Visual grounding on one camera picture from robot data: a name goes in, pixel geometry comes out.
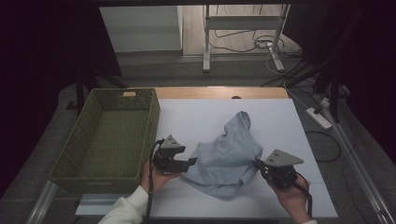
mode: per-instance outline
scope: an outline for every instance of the crumpled gray shirt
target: crumpled gray shirt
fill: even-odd
[[[230,198],[257,172],[251,161],[262,156],[262,147],[249,132],[250,117],[238,112],[224,126],[225,134],[210,143],[199,143],[191,158],[195,165],[182,177],[203,193]]]

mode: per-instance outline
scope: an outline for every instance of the green basket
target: green basket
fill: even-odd
[[[155,143],[154,89],[92,90],[50,180],[70,193],[131,193]]]

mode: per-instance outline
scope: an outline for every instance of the metal frame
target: metal frame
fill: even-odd
[[[39,224],[43,222],[57,189],[57,185],[50,181],[47,181],[46,185],[40,193],[40,196],[38,196],[35,207],[30,213],[26,224]]]
[[[332,114],[328,108],[323,108],[326,119],[330,121],[333,126],[333,131],[338,137],[344,154],[347,156],[348,162],[352,167],[353,172],[358,178],[361,188],[365,192],[370,204],[372,205],[379,221],[382,224],[395,224],[395,219],[392,213],[389,211],[389,207],[375,185],[373,179],[367,174],[366,169],[361,163],[361,159],[353,149],[352,144],[347,139],[343,128],[339,123],[336,123]]]
[[[275,30],[274,40],[267,46],[273,57],[276,70],[284,72],[285,68],[277,51],[277,42],[282,34],[289,6],[289,4],[283,6],[279,16],[210,16],[209,5],[206,5],[204,72],[210,71],[209,31],[211,30]]]

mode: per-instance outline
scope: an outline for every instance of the power strip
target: power strip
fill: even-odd
[[[320,127],[322,127],[324,130],[328,130],[332,127],[329,121],[327,121],[325,118],[323,118],[319,113],[315,114],[314,113],[315,109],[313,107],[305,110],[305,112],[312,118],[314,119]]]

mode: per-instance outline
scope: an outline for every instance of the white table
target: white table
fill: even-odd
[[[250,115],[250,132],[263,147],[262,159],[275,148],[304,159],[295,169],[310,182],[313,217],[337,217],[329,192],[308,144],[291,99],[162,99],[157,139],[172,134],[186,147],[179,160],[186,160],[198,142],[214,141],[237,112]],[[105,215],[120,196],[83,195],[76,215]],[[174,179],[154,194],[152,217],[165,218],[279,218],[288,217],[271,188],[258,172],[231,200],[218,199]]]

